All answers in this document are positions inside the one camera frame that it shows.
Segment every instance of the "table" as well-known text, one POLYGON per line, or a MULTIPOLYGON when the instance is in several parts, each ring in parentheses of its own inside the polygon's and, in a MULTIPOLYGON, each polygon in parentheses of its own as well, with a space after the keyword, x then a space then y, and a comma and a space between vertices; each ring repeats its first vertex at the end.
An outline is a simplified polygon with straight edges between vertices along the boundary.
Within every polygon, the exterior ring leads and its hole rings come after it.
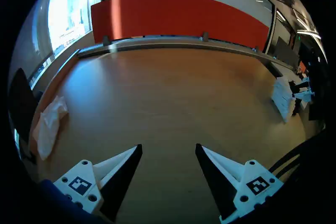
POLYGON ((270 99, 275 78, 252 57, 147 49, 71 62, 48 88, 69 115, 50 157, 37 160, 39 178, 55 181, 81 159, 98 163, 141 143, 117 223, 219 223, 196 143, 269 168, 305 140, 299 116, 283 123, 270 99))
MULTIPOLYGON (((278 73, 280 75, 286 76, 288 78, 288 80, 294 80, 294 82, 296 84, 301 83, 302 80, 300 79, 300 77, 297 76, 292 70, 290 70, 290 69, 288 69, 284 66, 281 66, 279 64, 276 64, 274 62, 271 62, 271 64, 278 71, 278 73)), ((305 88, 305 87, 301 88, 301 92, 306 91, 306 90, 307 90, 307 88, 305 88)), ((302 100, 301 103, 300 103, 300 106, 304 110, 306 108, 307 104, 308 104, 307 102, 302 100)))

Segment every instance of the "orange partition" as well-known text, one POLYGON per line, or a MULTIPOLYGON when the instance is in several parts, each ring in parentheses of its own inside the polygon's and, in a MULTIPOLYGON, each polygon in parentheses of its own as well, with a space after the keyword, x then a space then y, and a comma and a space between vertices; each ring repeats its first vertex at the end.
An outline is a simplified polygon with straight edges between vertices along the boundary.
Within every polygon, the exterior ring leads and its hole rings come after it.
POLYGON ((144 35, 202 36, 263 50, 268 27, 215 0, 106 0, 91 6, 96 43, 144 35))

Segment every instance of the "white paper bag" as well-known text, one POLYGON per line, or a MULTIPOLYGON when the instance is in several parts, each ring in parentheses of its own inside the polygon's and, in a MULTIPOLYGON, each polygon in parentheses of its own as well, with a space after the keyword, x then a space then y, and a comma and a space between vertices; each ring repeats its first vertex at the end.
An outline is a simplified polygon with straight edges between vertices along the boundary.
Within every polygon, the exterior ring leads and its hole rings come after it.
POLYGON ((51 153, 55 143, 60 120, 68 113, 64 97, 56 96, 43 113, 33 131, 33 137, 37 141, 37 150, 42 160, 51 153))

